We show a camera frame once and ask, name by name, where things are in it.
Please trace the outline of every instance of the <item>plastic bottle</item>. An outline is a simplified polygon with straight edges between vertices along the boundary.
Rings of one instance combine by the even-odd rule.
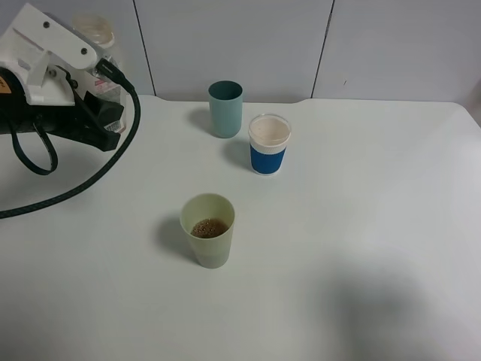
[[[115,41],[112,27],[106,19],[99,15],[82,14],[76,15],[72,22],[75,30],[106,50],[115,60],[117,67],[121,71],[125,71],[122,52]],[[86,71],[77,71],[77,82],[79,84],[77,91],[82,97],[88,90],[100,99],[126,106],[127,93],[115,83],[98,79]],[[123,132],[126,128],[125,110],[120,121],[106,125],[105,128],[113,132]]]

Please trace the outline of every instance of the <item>machine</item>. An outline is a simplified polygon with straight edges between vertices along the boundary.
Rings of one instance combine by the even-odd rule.
[[[55,135],[107,151],[117,148],[120,135],[105,126],[122,116],[123,106],[87,92],[77,94],[77,81],[67,67],[90,72],[122,86],[134,104],[134,121],[125,141],[110,160],[78,187],[43,202],[0,211],[0,219],[40,210],[69,199],[103,177],[122,156],[138,130],[141,108],[134,87],[108,53],[53,15],[26,4],[0,38],[0,133],[9,133],[14,152],[31,171],[48,175],[58,158],[49,139]],[[50,169],[34,164],[23,152],[17,133],[36,132],[50,155]]]

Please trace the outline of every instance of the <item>cup rim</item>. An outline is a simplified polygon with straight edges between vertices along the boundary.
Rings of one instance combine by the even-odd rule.
[[[194,199],[196,199],[196,198],[198,198],[198,197],[200,197],[200,196],[217,196],[217,197],[220,197],[220,198],[226,200],[227,203],[229,203],[229,205],[231,206],[231,208],[232,208],[232,213],[233,213],[233,215],[234,215],[234,219],[232,220],[232,224],[231,224],[231,225],[227,228],[227,230],[226,230],[224,233],[222,233],[221,235],[218,235],[218,236],[212,237],[212,238],[200,238],[200,237],[197,237],[197,236],[193,235],[191,232],[187,232],[187,231],[186,231],[186,227],[183,226],[183,224],[182,224],[182,214],[183,214],[184,209],[186,208],[186,206],[187,206],[191,201],[193,201]],[[200,193],[200,194],[198,194],[198,195],[193,196],[192,198],[190,198],[190,199],[183,205],[182,209],[180,210],[179,221],[180,221],[180,227],[182,228],[182,230],[183,230],[187,235],[189,235],[190,237],[193,237],[193,238],[195,238],[195,239],[200,239],[200,240],[202,240],[202,241],[208,241],[208,240],[210,240],[210,239],[217,239],[218,237],[222,237],[225,233],[227,233],[227,232],[234,226],[234,223],[235,223],[235,208],[234,208],[234,205],[232,204],[231,201],[229,201],[225,196],[221,196],[219,193]]]
[[[287,128],[289,129],[289,134],[284,137],[284,138],[279,138],[279,139],[265,139],[263,137],[260,137],[258,135],[256,135],[252,130],[251,130],[251,126],[254,124],[254,122],[260,120],[261,118],[263,117],[276,117],[278,120],[280,120],[282,123],[284,123],[285,125],[287,125]],[[286,143],[289,138],[291,138],[291,133],[292,133],[292,128],[291,128],[291,124],[287,121],[286,118],[284,117],[281,117],[280,115],[278,114],[274,114],[274,113],[263,113],[263,114],[260,114],[258,115],[257,117],[255,117],[254,119],[252,119],[249,123],[249,136],[251,139],[253,139],[257,144],[259,145],[262,145],[263,147],[266,147],[266,148],[275,148],[275,147],[280,147],[281,145],[283,145],[284,143]],[[264,141],[279,141],[279,144],[275,144],[275,145],[264,145],[262,143],[259,143],[257,142],[256,139],[261,139],[261,140],[264,140]]]
[[[232,99],[219,99],[216,96],[213,96],[212,93],[211,93],[212,87],[215,86],[215,85],[218,85],[219,83],[230,83],[231,85],[239,86],[240,87],[240,94],[238,96],[236,96],[235,98],[232,98]],[[212,83],[209,86],[209,89],[207,90],[207,92],[209,93],[209,96],[212,99],[216,99],[218,102],[232,102],[234,100],[239,99],[244,94],[244,88],[238,82],[233,81],[233,80],[219,80],[219,81],[216,81],[215,83]]]

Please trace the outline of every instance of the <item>black strap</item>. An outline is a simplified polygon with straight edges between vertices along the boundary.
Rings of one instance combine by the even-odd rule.
[[[33,122],[33,127],[37,132],[40,139],[44,142],[45,147],[47,148],[48,155],[50,156],[50,170],[46,170],[40,168],[38,165],[34,164],[23,152],[22,147],[20,146],[20,142],[18,141],[17,130],[15,129],[11,119],[9,117],[5,118],[8,123],[8,128],[10,128],[10,133],[12,134],[12,144],[14,145],[14,152],[17,155],[18,159],[31,171],[39,175],[49,175],[53,171],[57,169],[57,165],[59,164],[59,157],[53,147],[52,142],[48,138],[47,133],[44,131],[40,120],[35,118]]]

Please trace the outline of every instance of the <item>white table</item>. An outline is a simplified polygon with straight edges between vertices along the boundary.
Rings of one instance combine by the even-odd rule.
[[[225,140],[206,131],[205,103],[142,106],[137,138],[92,189],[0,222],[0,359],[481,358],[481,130],[463,108],[245,104]],[[249,165],[247,124],[264,112],[293,128],[274,177]],[[40,177],[0,137],[1,209],[110,157],[54,142],[59,169]],[[204,192],[237,212],[216,270],[192,260],[177,221]]]

